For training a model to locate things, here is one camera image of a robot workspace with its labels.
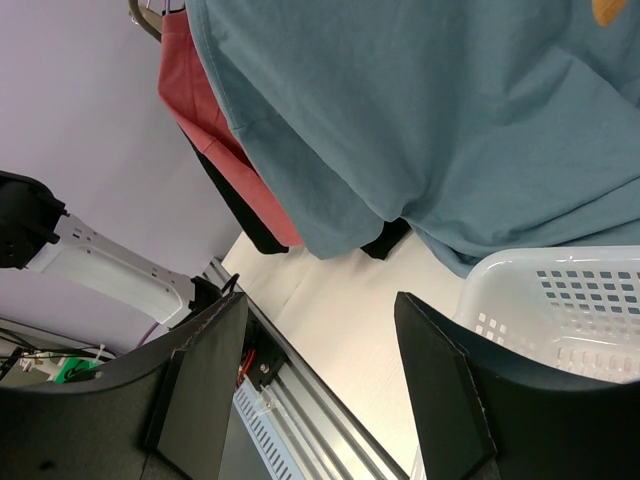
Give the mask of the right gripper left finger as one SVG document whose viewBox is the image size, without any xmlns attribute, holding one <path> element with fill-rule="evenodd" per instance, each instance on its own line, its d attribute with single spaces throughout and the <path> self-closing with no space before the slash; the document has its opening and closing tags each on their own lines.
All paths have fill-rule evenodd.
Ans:
<svg viewBox="0 0 640 480">
<path fill-rule="evenodd" d="M 232 293 L 65 383 L 2 388 L 2 478 L 217 478 L 247 318 Z"/>
</svg>

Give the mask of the blue t shirt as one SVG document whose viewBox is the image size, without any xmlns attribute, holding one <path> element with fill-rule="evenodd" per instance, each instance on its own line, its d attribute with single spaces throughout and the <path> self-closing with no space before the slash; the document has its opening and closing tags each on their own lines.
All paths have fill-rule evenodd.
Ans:
<svg viewBox="0 0 640 480">
<path fill-rule="evenodd" d="M 229 128 L 306 248 L 406 221 L 466 276 L 506 249 L 639 241 L 639 5 L 190 1 Z"/>
</svg>

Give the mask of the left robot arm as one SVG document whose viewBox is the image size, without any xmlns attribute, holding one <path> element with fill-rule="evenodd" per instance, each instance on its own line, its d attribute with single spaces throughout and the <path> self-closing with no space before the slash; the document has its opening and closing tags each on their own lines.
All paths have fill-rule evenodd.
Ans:
<svg viewBox="0 0 640 480">
<path fill-rule="evenodd" d="M 1 267 L 65 278 L 175 328 L 220 300 L 201 276 L 175 273 L 97 233 L 41 182 L 1 173 Z"/>
</svg>

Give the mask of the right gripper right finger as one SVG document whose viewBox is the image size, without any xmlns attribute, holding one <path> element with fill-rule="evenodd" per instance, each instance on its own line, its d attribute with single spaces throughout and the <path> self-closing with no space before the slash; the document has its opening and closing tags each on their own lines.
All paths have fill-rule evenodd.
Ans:
<svg viewBox="0 0 640 480">
<path fill-rule="evenodd" d="M 530 360 L 411 293 L 394 319 L 427 478 L 638 478 L 638 383 Z"/>
</svg>

